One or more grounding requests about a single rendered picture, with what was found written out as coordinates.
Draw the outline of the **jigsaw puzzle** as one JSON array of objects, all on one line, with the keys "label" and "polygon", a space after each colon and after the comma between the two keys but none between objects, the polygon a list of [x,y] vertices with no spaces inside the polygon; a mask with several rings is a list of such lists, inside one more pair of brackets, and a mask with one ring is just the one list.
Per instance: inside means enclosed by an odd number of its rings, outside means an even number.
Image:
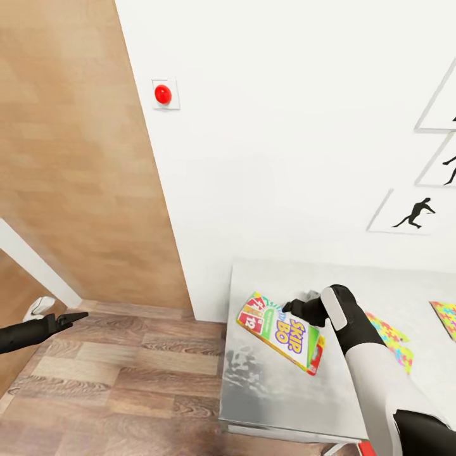
[{"label": "jigsaw puzzle", "polygon": [[446,326],[447,331],[456,341],[456,305],[435,301],[432,301],[431,303]]},{"label": "jigsaw puzzle", "polygon": [[404,333],[398,331],[393,326],[388,325],[383,320],[378,319],[378,317],[372,315],[370,312],[367,312],[366,316],[386,343],[387,348],[398,360],[398,363],[402,366],[404,371],[410,376],[414,354],[411,349],[399,346],[399,342],[400,339],[402,339],[404,343],[410,343],[411,340],[407,338],[407,335],[404,335]]}]

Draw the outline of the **board game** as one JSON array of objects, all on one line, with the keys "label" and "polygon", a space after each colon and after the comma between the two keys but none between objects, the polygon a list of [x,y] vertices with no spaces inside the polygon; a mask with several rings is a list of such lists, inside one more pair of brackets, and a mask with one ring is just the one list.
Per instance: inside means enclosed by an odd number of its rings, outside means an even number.
[{"label": "board game", "polygon": [[[326,341],[314,325],[282,309],[254,291],[236,323],[308,375],[315,376]],[[315,347],[319,356],[313,360]]]}]

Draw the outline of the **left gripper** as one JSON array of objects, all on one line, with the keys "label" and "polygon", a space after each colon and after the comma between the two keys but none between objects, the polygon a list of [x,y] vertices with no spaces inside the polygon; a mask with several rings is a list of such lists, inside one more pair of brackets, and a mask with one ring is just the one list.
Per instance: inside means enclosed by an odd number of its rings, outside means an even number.
[{"label": "left gripper", "polygon": [[30,345],[38,345],[54,334],[70,328],[73,322],[88,317],[87,312],[68,313],[55,319],[55,314],[43,316],[22,324],[7,326],[10,333],[9,352],[25,348]]}]

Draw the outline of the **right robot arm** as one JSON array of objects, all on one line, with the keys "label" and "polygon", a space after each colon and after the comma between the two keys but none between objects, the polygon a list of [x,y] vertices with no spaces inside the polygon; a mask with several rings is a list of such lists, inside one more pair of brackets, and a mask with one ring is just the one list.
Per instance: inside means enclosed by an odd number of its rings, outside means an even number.
[{"label": "right robot arm", "polygon": [[282,312],[318,327],[330,318],[376,456],[456,456],[456,431],[404,371],[348,288],[310,289],[306,302],[288,301]]}]

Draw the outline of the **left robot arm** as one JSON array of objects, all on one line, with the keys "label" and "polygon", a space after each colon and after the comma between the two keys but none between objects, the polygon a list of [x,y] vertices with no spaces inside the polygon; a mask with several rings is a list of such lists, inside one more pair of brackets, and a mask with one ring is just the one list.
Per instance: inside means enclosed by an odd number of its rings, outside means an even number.
[{"label": "left robot arm", "polygon": [[55,319],[55,314],[42,314],[53,306],[55,299],[40,297],[30,306],[22,324],[0,329],[0,354],[13,352],[30,345],[38,345],[54,334],[70,328],[73,322],[88,317],[87,312],[68,313]]}]

